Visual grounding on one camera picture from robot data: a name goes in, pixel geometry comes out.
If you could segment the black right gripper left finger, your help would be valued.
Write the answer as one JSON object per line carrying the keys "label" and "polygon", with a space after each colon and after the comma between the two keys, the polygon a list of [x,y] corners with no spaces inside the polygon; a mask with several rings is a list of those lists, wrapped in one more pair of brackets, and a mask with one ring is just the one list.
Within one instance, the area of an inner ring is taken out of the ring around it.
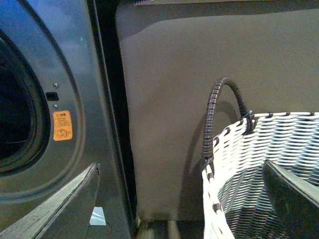
{"label": "black right gripper left finger", "polygon": [[100,164],[92,163],[26,216],[0,233],[2,239],[83,239],[95,207]]}

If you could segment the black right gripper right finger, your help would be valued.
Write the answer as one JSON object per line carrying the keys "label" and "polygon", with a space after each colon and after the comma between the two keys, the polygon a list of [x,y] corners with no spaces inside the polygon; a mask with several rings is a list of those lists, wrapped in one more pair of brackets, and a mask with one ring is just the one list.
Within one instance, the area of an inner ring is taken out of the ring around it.
{"label": "black right gripper right finger", "polygon": [[266,160],[262,177],[267,196],[290,239],[319,237],[319,188]]}

